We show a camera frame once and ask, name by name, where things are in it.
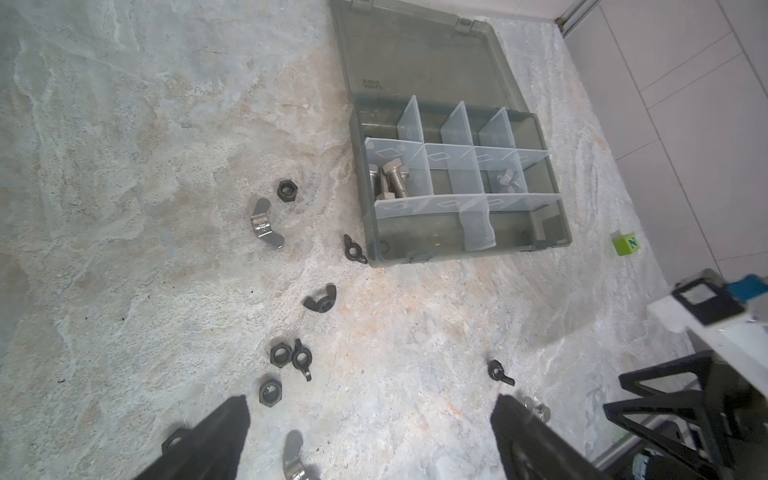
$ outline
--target marble countertop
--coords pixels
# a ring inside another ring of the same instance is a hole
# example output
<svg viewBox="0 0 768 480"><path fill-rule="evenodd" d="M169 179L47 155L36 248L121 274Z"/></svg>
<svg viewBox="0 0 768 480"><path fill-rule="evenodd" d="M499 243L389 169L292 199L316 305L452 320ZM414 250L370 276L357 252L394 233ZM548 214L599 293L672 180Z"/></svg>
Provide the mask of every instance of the marble countertop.
<svg viewBox="0 0 768 480"><path fill-rule="evenodd" d="M623 435L601 408L628 397L617 375L689 353L646 321L667 285L554 24L485 18L541 120L573 244L373 269L343 257L342 235L363 234L326 2L16 3L0 16L8 478L132 478L240 394L240 478L280 478L292 429L323 478L503 478L497 394L535 396L594 458ZM300 193L273 198L274 250L249 216L281 177ZM616 230L644 248L619 257ZM333 310L302 307L328 282ZM296 337L312 382L269 363Z"/></svg>

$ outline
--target floor tile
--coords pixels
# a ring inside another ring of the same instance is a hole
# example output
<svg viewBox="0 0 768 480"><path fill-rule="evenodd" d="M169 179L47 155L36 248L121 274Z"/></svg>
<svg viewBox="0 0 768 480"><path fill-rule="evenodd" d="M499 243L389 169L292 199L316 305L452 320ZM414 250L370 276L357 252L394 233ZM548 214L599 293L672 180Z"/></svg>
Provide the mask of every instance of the floor tile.
<svg viewBox="0 0 768 480"><path fill-rule="evenodd" d="M614 158L657 138L605 17L595 9L566 39Z"/></svg>
<svg viewBox="0 0 768 480"><path fill-rule="evenodd" d="M715 258L768 251L768 98L744 55L650 115Z"/></svg>
<svg viewBox="0 0 768 480"><path fill-rule="evenodd" d="M616 162L637 216L669 284L717 268L661 142Z"/></svg>
<svg viewBox="0 0 768 480"><path fill-rule="evenodd" d="M715 0L605 0L601 8L640 90L730 31Z"/></svg>
<svg viewBox="0 0 768 480"><path fill-rule="evenodd" d="M731 58L741 55L741 47L733 33L722 37L689 61L656 80L640 92L646 106L653 107L676 91L683 89Z"/></svg>
<svg viewBox="0 0 768 480"><path fill-rule="evenodd" d="M723 277L731 282L741 280L749 273L766 276L768 275L768 252L718 260L717 265L720 266Z"/></svg>
<svg viewBox="0 0 768 480"><path fill-rule="evenodd" d="M565 13L573 0L523 0L515 15L555 20Z"/></svg>
<svg viewBox="0 0 768 480"><path fill-rule="evenodd" d="M763 85L768 86L768 2L720 0L720 4Z"/></svg>

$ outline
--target storage box lid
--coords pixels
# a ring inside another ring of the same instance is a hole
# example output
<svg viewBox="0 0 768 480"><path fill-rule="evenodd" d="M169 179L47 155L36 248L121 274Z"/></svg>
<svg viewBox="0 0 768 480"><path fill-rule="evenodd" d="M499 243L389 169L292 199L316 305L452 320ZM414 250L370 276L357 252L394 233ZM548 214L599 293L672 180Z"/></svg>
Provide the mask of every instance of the storage box lid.
<svg viewBox="0 0 768 480"><path fill-rule="evenodd" d="M528 111L486 22L397 0L331 0L349 96Z"/></svg>

